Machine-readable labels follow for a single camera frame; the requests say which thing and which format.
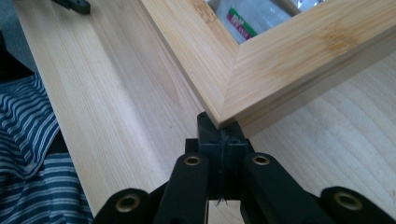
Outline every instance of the metal grommet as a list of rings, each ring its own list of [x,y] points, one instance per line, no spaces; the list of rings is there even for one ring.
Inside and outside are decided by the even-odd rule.
[[[252,160],[258,165],[268,165],[270,163],[270,160],[264,156],[255,156]]]
[[[184,159],[184,163],[191,165],[191,166],[198,165],[201,163],[201,159],[199,159],[198,157],[190,156],[190,157]]]
[[[363,204],[359,199],[343,191],[336,192],[334,199],[338,204],[352,211],[359,211],[363,208]]]
[[[117,211],[121,213],[131,212],[140,204],[140,198],[136,194],[126,194],[116,203]]]

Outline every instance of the blue striped shirt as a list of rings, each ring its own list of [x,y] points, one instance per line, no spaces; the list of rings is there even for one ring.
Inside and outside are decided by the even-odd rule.
[[[91,223],[67,153],[46,157],[59,126],[39,74],[0,85],[0,223]]]

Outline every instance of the wooden surface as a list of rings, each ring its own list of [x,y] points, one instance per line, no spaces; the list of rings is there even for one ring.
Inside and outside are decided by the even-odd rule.
[[[142,6],[14,3],[93,213],[120,189],[159,187],[203,108]],[[306,190],[348,187],[396,218],[395,86],[396,52],[250,140]],[[238,203],[210,205],[209,223],[242,223]]]
[[[330,0],[235,51],[229,34],[213,31],[224,26],[204,0],[141,1],[220,127],[306,88],[396,33],[395,1]]]

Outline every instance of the clamp jaw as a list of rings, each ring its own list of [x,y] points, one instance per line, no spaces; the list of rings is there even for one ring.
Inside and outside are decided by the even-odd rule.
[[[198,139],[187,139],[169,181],[150,194],[125,189],[93,223],[207,223],[208,201],[241,201],[245,223],[396,222],[364,196],[340,187],[320,198],[304,191],[277,160],[254,152],[238,123],[217,130],[198,115]]]
[[[59,5],[76,11],[79,14],[88,15],[91,13],[91,5],[85,0],[52,0]]]

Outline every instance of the wooden table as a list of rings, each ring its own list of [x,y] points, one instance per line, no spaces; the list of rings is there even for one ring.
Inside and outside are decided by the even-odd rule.
[[[159,187],[203,108],[140,3],[94,0],[91,16],[14,3],[93,213],[120,189]],[[351,188],[396,218],[395,86],[396,52],[244,132],[304,189]],[[242,222],[238,203],[210,205],[210,223]]]

